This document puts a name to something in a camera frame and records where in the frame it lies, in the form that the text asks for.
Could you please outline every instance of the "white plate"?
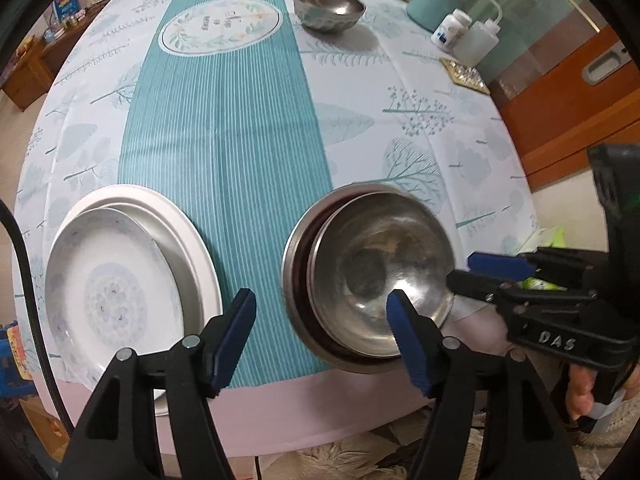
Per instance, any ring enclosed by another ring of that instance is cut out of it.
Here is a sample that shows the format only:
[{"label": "white plate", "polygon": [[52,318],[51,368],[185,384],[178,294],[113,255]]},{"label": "white plate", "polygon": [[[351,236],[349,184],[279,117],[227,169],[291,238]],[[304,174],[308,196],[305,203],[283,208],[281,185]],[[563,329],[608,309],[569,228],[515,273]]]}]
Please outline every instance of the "white plate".
[{"label": "white plate", "polygon": [[82,213],[58,233],[45,302],[60,356],[92,390],[120,348],[159,352],[184,336],[169,265],[144,228],[115,209]]},{"label": "white plate", "polygon": [[[199,333],[211,317],[222,314],[220,286],[209,251],[178,206],[147,187],[106,186],[80,199],[60,229],[84,211],[99,207],[126,213],[154,238],[174,273],[186,333]],[[157,416],[168,413],[165,396],[156,400],[155,409]]]}]

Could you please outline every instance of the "person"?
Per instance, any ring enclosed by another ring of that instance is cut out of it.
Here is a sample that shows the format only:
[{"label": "person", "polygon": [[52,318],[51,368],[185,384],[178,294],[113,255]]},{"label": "person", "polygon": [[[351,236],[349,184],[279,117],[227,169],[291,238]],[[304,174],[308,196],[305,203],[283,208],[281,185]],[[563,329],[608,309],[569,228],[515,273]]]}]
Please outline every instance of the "person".
[{"label": "person", "polygon": [[[567,413],[572,420],[589,415],[594,403],[592,391],[595,380],[595,371],[580,365],[570,365],[565,402]],[[640,393],[640,365],[636,365],[622,389],[626,390],[624,400],[633,399]]]}]

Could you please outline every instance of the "blue plastic crate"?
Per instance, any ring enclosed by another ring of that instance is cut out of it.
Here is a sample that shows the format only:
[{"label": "blue plastic crate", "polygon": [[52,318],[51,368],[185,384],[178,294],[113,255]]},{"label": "blue plastic crate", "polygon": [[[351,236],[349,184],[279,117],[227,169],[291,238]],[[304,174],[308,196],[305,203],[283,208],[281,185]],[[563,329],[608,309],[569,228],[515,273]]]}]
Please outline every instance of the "blue plastic crate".
[{"label": "blue plastic crate", "polygon": [[15,366],[6,329],[16,325],[18,325],[17,321],[4,326],[0,325],[0,397],[5,399],[37,393],[33,381],[25,381],[20,377],[20,372]]}]

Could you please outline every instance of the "stainless steel bowl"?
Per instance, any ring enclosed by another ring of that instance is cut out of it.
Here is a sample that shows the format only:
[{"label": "stainless steel bowl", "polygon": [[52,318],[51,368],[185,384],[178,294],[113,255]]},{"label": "stainless steel bowl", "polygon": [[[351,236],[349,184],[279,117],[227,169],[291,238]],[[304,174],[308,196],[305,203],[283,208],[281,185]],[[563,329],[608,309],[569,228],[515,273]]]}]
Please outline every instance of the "stainless steel bowl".
[{"label": "stainless steel bowl", "polygon": [[438,326],[453,303],[446,275],[454,268],[447,234],[422,203],[387,192],[361,195],[318,231],[306,271],[311,307],[337,343],[374,358],[399,355],[386,322],[386,297],[404,290]]},{"label": "stainless steel bowl", "polygon": [[389,190],[382,184],[350,184],[323,196],[300,218],[282,257],[282,295],[287,316],[305,345],[329,364],[361,374],[386,372],[401,366],[399,357],[380,359],[358,354],[332,339],[316,319],[306,290],[306,266],[316,233],[332,213],[362,194]]},{"label": "stainless steel bowl", "polygon": [[293,0],[293,9],[305,27],[318,32],[342,32],[364,14],[360,0]]}]

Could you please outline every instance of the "recessed metal handle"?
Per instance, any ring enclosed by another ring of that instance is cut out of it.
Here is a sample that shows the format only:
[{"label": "recessed metal handle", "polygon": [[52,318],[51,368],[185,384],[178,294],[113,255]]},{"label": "recessed metal handle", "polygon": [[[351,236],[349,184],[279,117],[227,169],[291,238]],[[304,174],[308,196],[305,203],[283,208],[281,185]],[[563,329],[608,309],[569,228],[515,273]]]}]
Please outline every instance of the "recessed metal handle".
[{"label": "recessed metal handle", "polygon": [[582,70],[582,79],[591,86],[597,85],[616,70],[631,61],[631,56],[621,41],[604,51]]}]

